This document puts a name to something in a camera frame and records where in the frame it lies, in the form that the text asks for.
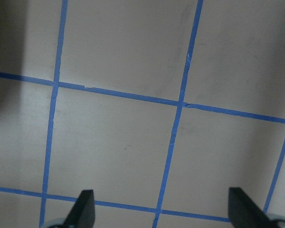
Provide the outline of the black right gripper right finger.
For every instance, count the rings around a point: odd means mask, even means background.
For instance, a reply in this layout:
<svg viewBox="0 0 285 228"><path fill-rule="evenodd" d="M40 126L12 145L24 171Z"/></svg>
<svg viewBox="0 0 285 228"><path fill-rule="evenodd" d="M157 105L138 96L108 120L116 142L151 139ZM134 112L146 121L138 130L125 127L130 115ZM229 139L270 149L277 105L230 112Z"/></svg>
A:
<svg viewBox="0 0 285 228"><path fill-rule="evenodd" d="M228 190L228 219L234 228L270 228L270 219L239 187Z"/></svg>

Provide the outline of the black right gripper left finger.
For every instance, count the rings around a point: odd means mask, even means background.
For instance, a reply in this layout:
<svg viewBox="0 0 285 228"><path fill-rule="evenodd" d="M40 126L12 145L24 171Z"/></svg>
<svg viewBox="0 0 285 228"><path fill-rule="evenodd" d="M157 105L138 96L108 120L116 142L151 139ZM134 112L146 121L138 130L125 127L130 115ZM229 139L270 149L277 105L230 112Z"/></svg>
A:
<svg viewBox="0 0 285 228"><path fill-rule="evenodd" d="M63 222L64 228L92 228L95 223L93 190L82 190Z"/></svg>

